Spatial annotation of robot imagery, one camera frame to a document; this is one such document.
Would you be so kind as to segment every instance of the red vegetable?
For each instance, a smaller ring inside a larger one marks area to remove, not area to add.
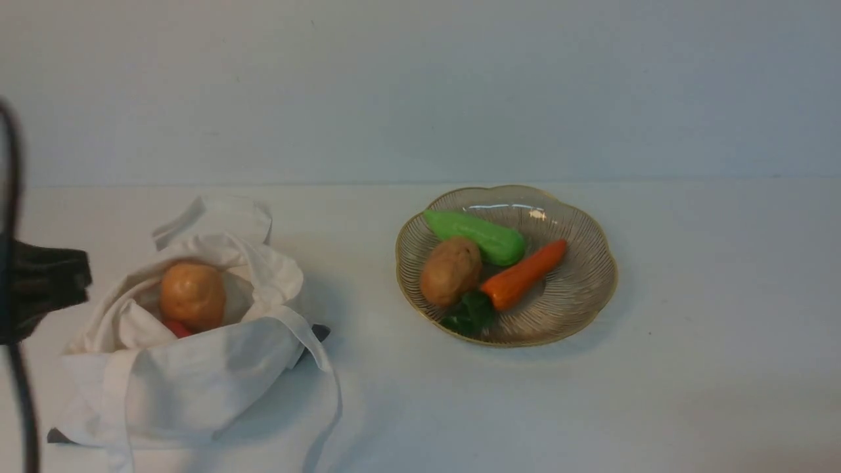
[[[184,338],[184,337],[189,337],[190,335],[193,335],[193,333],[190,332],[184,326],[184,324],[182,324],[179,321],[164,319],[163,325],[164,325],[164,327],[168,328],[170,330],[170,332],[174,333],[175,336],[178,337],[178,338]]]

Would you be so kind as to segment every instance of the green cucumber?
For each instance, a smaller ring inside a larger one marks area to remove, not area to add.
[[[482,259],[488,263],[511,266],[526,253],[526,240],[520,232],[468,213],[424,210],[423,218],[442,241],[452,237],[473,240],[482,252]]]

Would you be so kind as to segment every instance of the white tabletop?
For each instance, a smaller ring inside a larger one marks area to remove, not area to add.
[[[343,392],[312,360],[208,448],[141,451],[138,473],[841,470],[841,180],[544,183],[604,227],[620,282],[595,322],[539,348],[449,337],[394,278],[403,223],[455,185],[31,189],[20,238],[89,252],[98,300],[197,194],[245,195],[296,257]],[[92,305],[25,343],[42,437],[69,400],[57,354]],[[0,369],[0,464],[20,470]],[[45,472],[105,472],[46,445]]]

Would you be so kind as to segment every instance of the green leaf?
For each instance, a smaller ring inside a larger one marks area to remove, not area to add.
[[[441,325],[449,330],[475,337],[496,319],[494,304],[488,295],[480,290],[465,293],[462,299],[450,309],[441,320]]]

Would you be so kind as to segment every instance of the white wall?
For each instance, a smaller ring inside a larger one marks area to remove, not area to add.
[[[841,174],[839,0],[2,0],[30,182]]]

